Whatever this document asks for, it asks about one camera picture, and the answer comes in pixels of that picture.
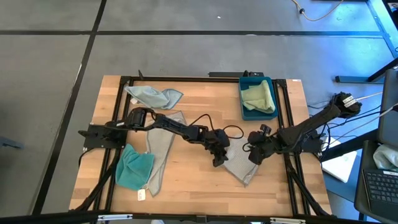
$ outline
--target black table leg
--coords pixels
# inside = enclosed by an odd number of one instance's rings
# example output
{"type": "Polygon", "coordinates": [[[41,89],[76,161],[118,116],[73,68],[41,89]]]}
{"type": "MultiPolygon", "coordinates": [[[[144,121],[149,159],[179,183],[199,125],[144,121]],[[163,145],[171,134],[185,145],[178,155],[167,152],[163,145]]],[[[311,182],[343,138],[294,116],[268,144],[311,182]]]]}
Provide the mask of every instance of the black table leg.
{"type": "Polygon", "coordinates": [[[386,66],[382,67],[378,70],[375,74],[371,75],[370,77],[352,77],[352,76],[345,76],[339,75],[336,76],[336,82],[338,83],[374,83],[374,84],[383,84],[384,74],[388,69],[394,68],[398,65],[398,58],[395,58],[393,61],[388,63],[386,66]]]}
{"type": "Polygon", "coordinates": [[[4,137],[0,136],[0,147],[1,146],[9,146],[9,147],[14,147],[14,148],[18,148],[18,149],[22,149],[24,147],[24,145],[19,142],[16,142],[11,139],[4,138],[4,137]]]}
{"type": "Polygon", "coordinates": [[[360,212],[358,220],[359,221],[366,221],[366,219],[368,219],[368,216],[360,212]]]}
{"type": "Polygon", "coordinates": [[[352,152],[352,151],[355,151],[358,149],[362,149],[364,141],[366,141],[366,140],[375,141],[376,139],[377,139],[377,129],[370,131],[368,133],[365,133],[356,138],[353,138],[344,143],[341,143],[335,147],[331,147],[327,151],[327,153],[324,153],[324,155],[321,157],[321,162],[325,162],[330,159],[334,159],[336,157],[342,156],[346,153],[349,153],[349,152],[352,152]]]}

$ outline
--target yellow-green cloth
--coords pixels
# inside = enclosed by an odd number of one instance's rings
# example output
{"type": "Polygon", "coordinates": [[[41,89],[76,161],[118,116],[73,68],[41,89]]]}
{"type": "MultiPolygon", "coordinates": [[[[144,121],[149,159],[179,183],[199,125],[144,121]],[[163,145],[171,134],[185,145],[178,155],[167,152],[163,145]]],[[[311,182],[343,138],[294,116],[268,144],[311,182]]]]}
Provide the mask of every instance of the yellow-green cloth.
{"type": "Polygon", "coordinates": [[[275,111],[267,80],[263,80],[258,86],[250,86],[247,90],[242,90],[241,94],[243,105],[248,110],[258,110],[268,114],[275,111]]]}

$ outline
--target wooden table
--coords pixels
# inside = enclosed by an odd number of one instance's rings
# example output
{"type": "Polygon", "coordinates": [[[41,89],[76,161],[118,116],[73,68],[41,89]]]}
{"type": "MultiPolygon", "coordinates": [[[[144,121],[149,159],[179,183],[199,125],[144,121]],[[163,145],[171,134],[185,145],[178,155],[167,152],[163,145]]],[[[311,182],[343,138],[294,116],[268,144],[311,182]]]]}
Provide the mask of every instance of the wooden table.
{"type": "MultiPolygon", "coordinates": [[[[104,124],[112,118],[114,102],[118,92],[119,76],[104,76],[99,91],[92,122],[104,124]]],[[[251,131],[257,131],[262,123],[275,132],[277,118],[271,121],[243,121],[237,83],[198,83],[198,82],[142,82],[135,81],[134,86],[150,85],[158,90],[174,88],[184,96],[172,110],[156,110],[170,114],[182,111],[187,123],[204,113],[210,114],[215,128],[229,124],[240,126],[248,137],[251,131]]],[[[287,80],[290,104],[295,124],[308,118],[307,103],[300,80],[287,80]]],[[[124,105],[124,91],[121,109],[124,105]]],[[[282,103],[285,124],[287,115],[282,103]]],[[[203,118],[197,124],[207,125],[203,118]]],[[[227,129],[227,134],[239,131],[227,129]]],[[[130,131],[127,142],[135,150],[146,150],[145,132],[130,131]]],[[[104,149],[94,149],[85,155],[77,175],[70,208],[76,208],[93,190],[100,175],[104,149]]],[[[263,161],[262,165],[245,188],[224,167],[213,167],[213,156],[199,144],[189,144],[176,136],[170,148],[165,166],[162,188],[158,195],[151,197],[147,190],[145,201],[137,201],[137,192],[115,185],[111,210],[129,213],[168,213],[168,214],[207,214],[207,215],[252,215],[252,216],[291,216],[285,165],[282,155],[274,154],[263,161]]],[[[305,183],[315,200],[322,208],[331,213],[322,170],[318,160],[311,154],[301,155],[305,183]]],[[[100,208],[104,208],[106,185],[101,197],[100,208]]],[[[296,186],[299,212],[303,213],[300,191],[296,186]]]]}

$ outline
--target blue plastic bin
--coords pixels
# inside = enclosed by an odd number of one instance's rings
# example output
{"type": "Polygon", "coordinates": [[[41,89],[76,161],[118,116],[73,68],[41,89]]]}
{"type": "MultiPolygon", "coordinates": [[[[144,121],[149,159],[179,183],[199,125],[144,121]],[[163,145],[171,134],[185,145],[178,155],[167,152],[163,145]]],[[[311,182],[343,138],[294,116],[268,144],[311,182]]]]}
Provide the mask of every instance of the blue plastic bin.
{"type": "Polygon", "coordinates": [[[274,87],[272,86],[272,80],[269,77],[241,77],[241,78],[239,78],[239,97],[241,99],[242,119],[245,121],[271,120],[278,116],[278,109],[276,106],[274,87]],[[275,111],[272,114],[263,113],[258,110],[249,111],[242,104],[243,100],[242,100],[241,90],[247,90],[249,88],[249,86],[260,85],[263,80],[267,80],[267,83],[269,85],[269,90],[271,91],[271,97],[275,104],[275,111]]]}

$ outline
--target teal cloth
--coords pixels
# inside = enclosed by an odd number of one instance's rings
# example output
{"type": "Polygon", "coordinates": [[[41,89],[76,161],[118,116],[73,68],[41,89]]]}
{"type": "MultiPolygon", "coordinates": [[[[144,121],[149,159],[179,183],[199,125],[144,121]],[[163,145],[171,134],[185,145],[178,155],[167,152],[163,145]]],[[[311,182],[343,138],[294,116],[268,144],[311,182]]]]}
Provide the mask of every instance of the teal cloth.
{"type": "Polygon", "coordinates": [[[172,109],[183,95],[174,89],[159,91],[151,86],[126,86],[124,90],[146,107],[164,110],[172,109]]]}
{"type": "Polygon", "coordinates": [[[139,154],[127,144],[116,166],[116,183],[133,190],[141,189],[149,179],[154,158],[153,154],[139,154]]]}

